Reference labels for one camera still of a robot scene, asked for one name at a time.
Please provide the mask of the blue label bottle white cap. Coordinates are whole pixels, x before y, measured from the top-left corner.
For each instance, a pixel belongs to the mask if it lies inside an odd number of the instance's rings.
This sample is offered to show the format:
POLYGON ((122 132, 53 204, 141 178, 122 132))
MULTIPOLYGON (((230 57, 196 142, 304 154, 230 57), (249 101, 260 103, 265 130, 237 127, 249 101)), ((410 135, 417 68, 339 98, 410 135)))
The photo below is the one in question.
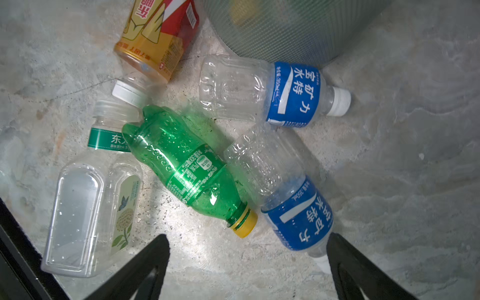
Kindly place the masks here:
POLYGON ((326 246, 334 214, 287 137, 257 123, 224 150, 224 158, 282 244, 331 274, 326 246))

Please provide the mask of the clear bottle white cap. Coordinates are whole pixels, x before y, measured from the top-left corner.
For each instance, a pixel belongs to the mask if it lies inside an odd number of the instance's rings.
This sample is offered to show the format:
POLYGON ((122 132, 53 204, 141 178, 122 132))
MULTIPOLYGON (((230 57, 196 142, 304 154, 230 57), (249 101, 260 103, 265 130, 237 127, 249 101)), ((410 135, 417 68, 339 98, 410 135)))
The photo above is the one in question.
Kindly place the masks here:
POLYGON ((41 269, 91 278, 131 244, 143 172, 122 135, 141 121, 138 101, 96 102, 86 149, 62 168, 41 269))

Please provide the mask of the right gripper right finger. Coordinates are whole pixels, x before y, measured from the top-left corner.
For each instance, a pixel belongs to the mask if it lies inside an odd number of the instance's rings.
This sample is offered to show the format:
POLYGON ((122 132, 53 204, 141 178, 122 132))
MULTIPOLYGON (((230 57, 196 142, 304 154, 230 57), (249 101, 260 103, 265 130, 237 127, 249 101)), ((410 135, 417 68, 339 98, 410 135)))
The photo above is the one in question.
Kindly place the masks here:
POLYGON ((340 300, 416 299, 340 234, 329 236, 326 249, 340 300))

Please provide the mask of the orange juice bottle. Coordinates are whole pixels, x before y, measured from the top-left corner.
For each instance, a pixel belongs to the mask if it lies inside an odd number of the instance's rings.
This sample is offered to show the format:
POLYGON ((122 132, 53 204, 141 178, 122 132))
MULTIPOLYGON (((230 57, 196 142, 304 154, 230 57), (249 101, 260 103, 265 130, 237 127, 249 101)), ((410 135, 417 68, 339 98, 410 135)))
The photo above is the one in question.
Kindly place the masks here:
POLYGON ((136 70, 125 81, 148 96, 160 92, 199 26, 196 1, 136 0, 113 48, 136 70))

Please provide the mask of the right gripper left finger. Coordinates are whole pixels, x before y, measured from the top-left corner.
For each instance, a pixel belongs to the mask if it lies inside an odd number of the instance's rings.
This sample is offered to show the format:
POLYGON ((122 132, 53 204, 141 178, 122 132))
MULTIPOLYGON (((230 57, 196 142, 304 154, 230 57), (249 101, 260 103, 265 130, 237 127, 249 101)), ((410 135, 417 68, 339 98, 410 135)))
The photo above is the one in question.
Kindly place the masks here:
POLYGON ((157 300, 161 294, 169 258, 169 241, 165 234, 160 234, 87 299, 157 300))

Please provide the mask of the green soda bottle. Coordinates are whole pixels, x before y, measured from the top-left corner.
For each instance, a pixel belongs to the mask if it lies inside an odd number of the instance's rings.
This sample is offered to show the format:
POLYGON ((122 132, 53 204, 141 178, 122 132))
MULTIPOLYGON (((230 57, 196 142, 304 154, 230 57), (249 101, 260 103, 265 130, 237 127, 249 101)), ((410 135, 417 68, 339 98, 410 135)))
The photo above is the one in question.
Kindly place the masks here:
POLYGON ((174 110, 149 105, 142 115, 142 122, 122 127, 132 155, 186 206, 225 221, 240 238, 248 236, 258 215, 241 198, 221 157, 174 110))

